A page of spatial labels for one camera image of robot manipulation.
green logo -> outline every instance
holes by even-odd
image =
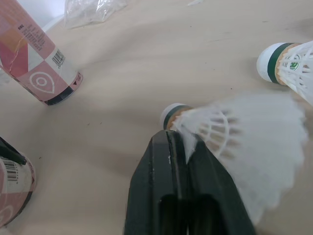
[[[293,59],[294,59],[294,60],[300,60],[300,56],[299,56],[299,55],[295,55]],[[291,70],[295,71],[295,70],[297,70],[297,68],[299,67],[299,65],[300,65],[299,62],[292,62],[292,63],[290,64],[290,67],[289,67],[289,68],[290,68]]]

barcode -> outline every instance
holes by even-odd
[[[60,50],[58,50],[52,60],[60,68],[65,61],[65,56],[62,54],[62,52],[60,52]]]
[[[7,158],[0,157],[4,163],[8,181],[17,181],[19,179],[16,163]]]

green band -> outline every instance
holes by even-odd
[[[273,83],[277,83],[279,84],[279,82],[277,81],[277,78],[275,76],[275,67],[276,67],[276,62],[280,56],[280,54],[284,51],[284,49],[286,49],[287,47],[289,47],[290,45],[292,45],[294,43],[285,43],[282,44],[281,46],[279,46],[272,54],[272,56],[270,57],[269,61],[268,61],[268,76],[270,78],[270,80]]]
[[[164,119],[163,129],[166,130],[168,121],[170,120],[171,116],[174,113],[176,113],[180,109],[187,108],[187,107],[189,107],[189,106],[188,105],[179,105],[179,106],[176,106],[175,108],[173,108],[171,111],[169,111],[168,114],[166,115],[165,119]]]

logo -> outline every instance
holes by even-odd
[[[30,84],[39,91],[54,94],[52,77],[45,72],[33,73],[29,78]]]
[[[295,55],[293,59],[294,60],[300,60],[300,56],[299,55]],[[298,69],[299,65],[300,65],[300,62],[291,62],[290,66],[289,66],[289,69],[291,69],[293,71],[296,71]]]

light wood surface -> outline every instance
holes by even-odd
[[[14,81],[0,87],[0,135],[32,160],[38,178],[7,232],[122,234],[130,178],[167,105],[288,91],[261,79],[256,59],[271,44],[313,39],[313,1],[190,1],[131,0],[103,24],[57,25],[50,37],[84,75],[57,106]],[[265,234],[312,234],[311,144],[305,151],[294,189],[258,226]]]

